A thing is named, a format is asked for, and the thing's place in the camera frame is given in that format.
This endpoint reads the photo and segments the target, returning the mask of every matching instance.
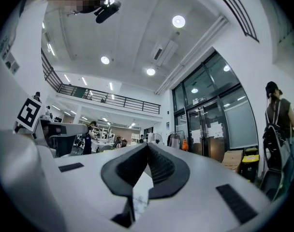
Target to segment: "black backpack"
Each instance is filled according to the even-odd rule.
[[[282,170],[290,156],[290,146],[286,140],[284,131],[280,128],[278,123],[278,117],[280,112],[279,102],[274,104],[274,114],[273,121],[270,122],[267,114],[265,112],[267,126],[263,134],[263,147],[264,147],[264,157],[267,162],[267,166],[270,169]],[[268,149],[270,153],[270,158],[267,158],[266,150]]]

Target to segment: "cap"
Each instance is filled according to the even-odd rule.
[[[279,88],[276,83],[274,83],[274,82],[267,83],[267,85],[265,87],[267,97],[269,98],[270,97],[269,95],[273,94],[277,89],[279,89]]]

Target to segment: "fan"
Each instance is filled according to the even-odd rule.
[[[162,145],[163,139],[160,134],[154,133],[150,138],[150,142],[154,144]]]

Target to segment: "orange object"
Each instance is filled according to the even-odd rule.
[[[184,139],[184,141],[182,142],[182,150],[185,150],[185,151],[189,150],[188,142],[186,139]]]

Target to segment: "black rubber pad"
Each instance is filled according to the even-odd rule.
[[[70,165],[60,166],[59,169],[60,169],[61,173],[63,173],[63,172],[73,170],[76,168],[81,168],[83,166],[84,166],[83,164],[78,162],[78,163],[74,163],[74,164],[70,164]]]
[[[248,222],[257,215],[250,205],[230,185],[223,185],[216,187],[216,189],[241,224]]]

